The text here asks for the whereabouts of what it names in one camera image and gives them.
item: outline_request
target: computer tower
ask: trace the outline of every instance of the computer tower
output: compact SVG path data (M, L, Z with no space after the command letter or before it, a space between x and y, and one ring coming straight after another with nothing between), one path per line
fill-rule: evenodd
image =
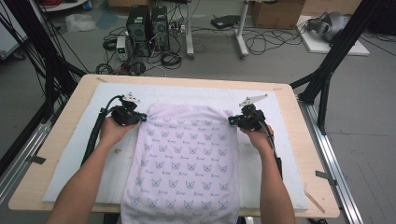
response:
M154 36L156 36L155 50L167 51L169 47L169 31L166 7L153 7L151 11L151 22Z
M148 57L151 54L154 42L151 42L152 24L149 15L149 6L132 6L126 22L129 38L134 55Z

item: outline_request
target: table leg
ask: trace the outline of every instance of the table leg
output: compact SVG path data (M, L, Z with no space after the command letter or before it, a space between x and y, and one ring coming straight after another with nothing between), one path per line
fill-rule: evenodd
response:
M238 41L239 48L241 49L241 59L244 59L245 57L248 56L248 49L245 44L244 37L242 37L242 32L244 31L245 18L247 17L247 13L248 13L248 0L244 0L242 6L241 19L239 22L239 28L235 30L236 40Z
M187 0L187 27L186 27L186 48L187 57L194 59L194 46L192 44L192 33L191 33L191 0Z

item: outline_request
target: cardboard box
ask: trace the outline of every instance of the cardboard box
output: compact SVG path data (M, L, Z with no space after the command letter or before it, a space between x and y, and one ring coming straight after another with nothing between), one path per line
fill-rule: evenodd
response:
M305 0L278 0L274 4L255 3L252 20L255 27L268 29L294 29Z
M352 15L360 3L361 0L306 0L302 15L319 17L325 11Z
M151 6L151 0L108 0L108 6L112 8L130 8L133 5L148 5Z

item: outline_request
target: forearm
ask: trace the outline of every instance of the forearm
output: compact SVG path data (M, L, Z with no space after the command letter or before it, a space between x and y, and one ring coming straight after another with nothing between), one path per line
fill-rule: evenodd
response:
M111 147L99 143L62 189L47 223L88 223Z
M294 210L290 196L279 174L273 150L269 145L259 149L262 158L260 209L262 223L293 224Z

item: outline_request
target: butterfly pattern cloth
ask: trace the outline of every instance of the butterfly pattern cloth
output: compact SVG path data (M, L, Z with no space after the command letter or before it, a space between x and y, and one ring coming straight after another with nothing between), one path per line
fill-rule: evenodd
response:
M235 223L236 128L230 111L152 105L139 127L119 223Z

